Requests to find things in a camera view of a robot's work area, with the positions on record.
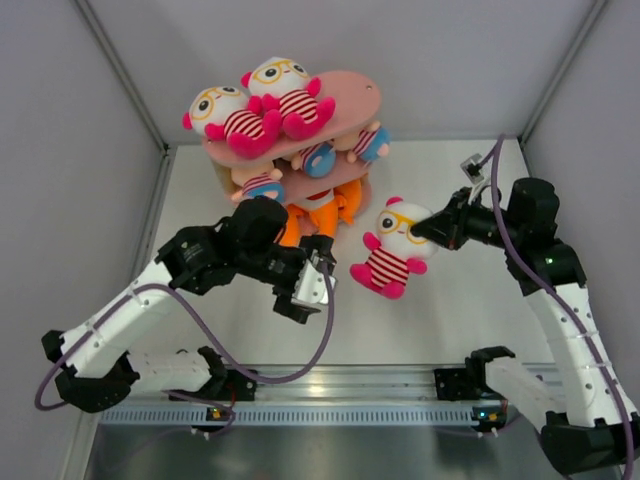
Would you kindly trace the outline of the orange shrimp plush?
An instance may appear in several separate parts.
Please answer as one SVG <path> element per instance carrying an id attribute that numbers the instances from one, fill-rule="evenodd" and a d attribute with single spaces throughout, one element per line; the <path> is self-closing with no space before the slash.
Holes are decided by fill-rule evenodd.
<path id="1" fill-rule="evenodd" d="M 317 230 L 311 220 L 310 213 L 300 207 L 289 204 L 286 206 L 288 219 L 278 244 L 287 247 L 297 247 L 303 236 L 314 234 Z"/>
<path id="2" fill-rule="evenodd" d="M 338 225 L 353 225 L 363 199 L 360 179 L 309 196 L 300 207 L 305 210 L 320 235 L 334 237 Z"/>

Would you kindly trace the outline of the white pink doll back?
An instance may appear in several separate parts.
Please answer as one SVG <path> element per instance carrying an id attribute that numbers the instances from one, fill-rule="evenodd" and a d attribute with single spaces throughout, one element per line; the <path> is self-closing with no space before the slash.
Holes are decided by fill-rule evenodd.
<path id="1" fill-rule="evenodd" d="M 432 215 L 425 206 L 390 197 L 377 217 L 376 230 L 363 235 L 368 257 L 350 266 L 351 278 L 387 299 L 400 299 L 410 276 L 426 274 L 427 261 L 439 249 L 433 241 L 412 232 Z"/>

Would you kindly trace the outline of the boy doll black hair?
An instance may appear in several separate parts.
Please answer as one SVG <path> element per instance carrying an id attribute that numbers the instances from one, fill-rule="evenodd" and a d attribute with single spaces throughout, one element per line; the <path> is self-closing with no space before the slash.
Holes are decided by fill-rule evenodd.
<path id="1" fill-rule="evenodd" d="M 379 121 L 374 121 L 359 131 L 332 139 L 331 144 L 336 151 L 345 154 L 350 164 L 358 159 L 373 162 L 389 154 L 391 135 Z"/>

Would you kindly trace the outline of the boy doll striped shirt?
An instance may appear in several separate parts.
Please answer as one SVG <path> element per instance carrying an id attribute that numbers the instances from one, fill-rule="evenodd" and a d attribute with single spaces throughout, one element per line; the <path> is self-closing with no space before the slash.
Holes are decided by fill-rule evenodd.
<path id="1" fill-rule="evenodd" d="M 291 156 L 290 164 L 312 178 L 327 176 L 336 162 L 336 151 L 327 142 L 304 148 Z"/>

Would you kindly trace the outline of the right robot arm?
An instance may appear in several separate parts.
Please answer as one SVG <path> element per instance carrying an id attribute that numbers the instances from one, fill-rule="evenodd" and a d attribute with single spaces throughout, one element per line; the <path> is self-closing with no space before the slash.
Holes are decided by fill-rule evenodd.
<path id="1" fill-rule="evenodd" d="M 400 197 L 389 199 L 375 232 L 363 242 L 368 257 L 351 277 L 388 299 L 422 274 L 435 247 L 451 251 L 468 241 L 501 249 L 506 267 L 539 320 L 564 389 L 555 397 L 507 347 L 485 347 L 465 360 L 464 385 L 475 395 L 498 396 L 535 428 L 553 468 L 570 476 L 620 466 L 631 478 L 639 456 L 639 412 L 619 384 L 592 316 L 587 279 L 575 250 L 557 237 L 559 199 L 539 178 L 513 183 L 509 202 L 488 184 L 456 191 L 430 213 Z"/>

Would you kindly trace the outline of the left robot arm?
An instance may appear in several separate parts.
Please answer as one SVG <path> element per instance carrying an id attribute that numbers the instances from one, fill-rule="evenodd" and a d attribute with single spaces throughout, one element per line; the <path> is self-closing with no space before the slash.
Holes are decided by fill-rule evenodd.
<path id="1" fill-rule="evenodd" d="M 271 286 L 274 312 L 299 324 L 329 304 L 333 240 L 314 234 L 296 246 L 283 246 L 288 218 L 279 202 L 256 197 L 242 201 L 214 225 L 180 229 L 97 314 L 73 329 L 51 330 L 42 337 L 53 367 L 37 390 L 36 408 L 48 410 L 43 393 L 50 383 L 61 406 L 98 413 L 144 394 L 213 400 L 225 390 L 230 370 L 256 379 L 218 340 L 171 355 L 135 355 L 130 347 L 166 318 L 174 304 L 191 312 L 185 294 L 203 296 L 237 276 Z"/>

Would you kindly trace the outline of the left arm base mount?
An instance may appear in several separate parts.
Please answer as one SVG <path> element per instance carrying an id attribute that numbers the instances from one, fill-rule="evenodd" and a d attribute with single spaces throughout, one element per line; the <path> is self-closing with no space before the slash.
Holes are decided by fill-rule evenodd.
<path id="1" fill-rule="evenodd" d="M 216 402 L 234 402 L 255 400 L 256 384 L 235 369 L 225 374 L 214 375 L 200 390 L 187 392 L 179 390 L 182 395 Z"/>

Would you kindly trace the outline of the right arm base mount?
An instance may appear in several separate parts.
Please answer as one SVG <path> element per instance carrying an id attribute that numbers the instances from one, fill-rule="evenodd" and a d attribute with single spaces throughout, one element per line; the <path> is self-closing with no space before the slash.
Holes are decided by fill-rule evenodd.
<path id="1" fill-rule="evenodd" d="M 467 368 L 436 368 L 433 373 L 436 395 L 439 400 L 471 401 L 502 398 L 499 393 L 486 385 L 480 374 Z"/>

